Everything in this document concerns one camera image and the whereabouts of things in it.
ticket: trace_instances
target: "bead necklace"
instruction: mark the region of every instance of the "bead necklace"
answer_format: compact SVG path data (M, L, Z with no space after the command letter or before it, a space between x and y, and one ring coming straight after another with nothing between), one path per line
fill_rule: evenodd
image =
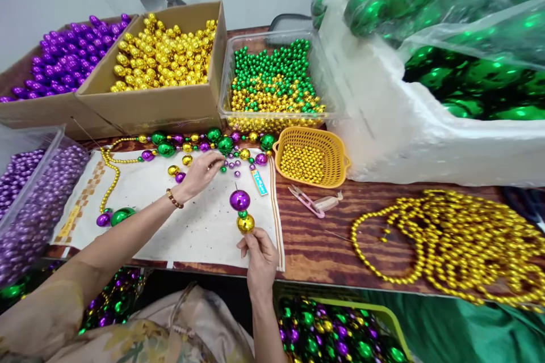
M389 277L363 255L357 229L371 217L387 216L392 226L414 240L416 263L405 277ZM545 237L507 205L455 191L424 190L424 197L401 197L378 212L354 221L350 238L361 261L379 278L412 284L424 276L436 289L476 305L483 298L530 310L524 303L545 306L545 272L531 258L545 255ZM504 278L512 296L497 296L486 286ZM540 307L532 308L541 313Z
M248 149L239 149L238 145L235 145L235 143L240 140L259 142L261 144L261 148L266 151L266 154L260 153L256 156L255 159L252 158ZM142 155L136 159L114 159L111 154L112 149L115 148L115 146L117 146L118 144L128 141L140 143L152 142L157 146L157 148L153 150L144 150L142 152ZM116 212L114 212L110 208L106 208L108 198L117 186L119 176L121 175L119 167L115 166L115 164L150 162L155 158L155 156L170 158L177 151L189 153L192 151L200 150L202 152L206 152L209 149L214 149L217 147L226 158L233 159L240 157L242 160L248 161L250 163L250 170L255 170L254 163L258 163L264 166L267 163L267 156L272 156L273 153L271 151L271 148L275 141L276 138L270 134L259 135L256 132L251 132L248 136L246 136L240 135L239 132L233 132L230 136L227 136L226 134L222 135L219 128L211 128L206 135L193 133L189 137L185 138L181 134L169 135L163 131L158 130L150 136L141 134L138 137L121 138L115 141L109 149L104 149L101 147L100 153L102 155L102 158L104 159L106 166L114 169L115 177L114 181L112 182L112 184L104 194L102 201L100 202L100 215L97 218L97 225L99 227L107 227L108 225L115 226L135 213L135 211L130 207L119 209ZM184 166L187 167L191 166L192 161L193 157L191 155L185 155L182 159L182 163L184 164ZM234 169L235 166L239 167L240 161L229 163L226 160L224 164L225 165L221 168L222 173L226 173L228 167L231 169ZM183 182L186 174L180 171L180 168L178 166L171 165L167 171L170 176L175 178L177 183ZM238 170L234 172L235 177L240 177L240 175L241 174Z

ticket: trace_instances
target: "yellow plastic basket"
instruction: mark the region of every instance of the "yellow plastic basket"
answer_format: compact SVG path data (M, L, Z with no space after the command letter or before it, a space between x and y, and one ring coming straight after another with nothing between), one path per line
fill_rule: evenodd
M280 170L282 155L286 145L314 147L324 153L324 178L320 184L291 178ZM286 128L282 131L278 142L274 144L272 149L276 152L274 164L277 172L286 179L317 187L339 187L345 181L346 169L351 163L345 154L345 144L342 140L337 135L326 130L303 128L302 126Z

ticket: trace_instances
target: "woman's right hand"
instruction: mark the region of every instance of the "woman's right hand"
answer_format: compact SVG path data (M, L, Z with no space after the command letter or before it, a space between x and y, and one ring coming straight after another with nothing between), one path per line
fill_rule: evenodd
M273 300L273 282L278 267L278 251L264 229L255 227L237 244L244 258L250 251L248 290L253 302Z
M212 150L196 158L183 182L171 190L176 201L183 204L203 191L216 176L224 161L225 157L222 154Z

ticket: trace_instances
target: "ceiling fan blade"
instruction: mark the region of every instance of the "ceiling fan blade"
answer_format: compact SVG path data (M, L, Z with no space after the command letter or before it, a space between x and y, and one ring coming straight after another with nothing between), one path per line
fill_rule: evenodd
M149 11L160 9L165 0L140 0L144 8Z

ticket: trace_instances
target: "sticker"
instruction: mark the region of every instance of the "sticker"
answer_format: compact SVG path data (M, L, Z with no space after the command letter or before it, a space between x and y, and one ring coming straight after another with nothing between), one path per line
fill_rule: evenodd
M78 205L72 209L70 215L68 216L68 221L64 226L62 226L62 229L57 237L68 237L70 231L72 230L72 226L74 225L74 221L76 221L79 210L81 210L81 206Z
M263 183L263 180L261 179L261 175L259 174L259 172L257 170L252 170L251 175L254 176L254 182L255 182L255 185L257 186L257 190L259 190L259 194L262 196L269 194L267 193L267 189L265 188L265 185Z

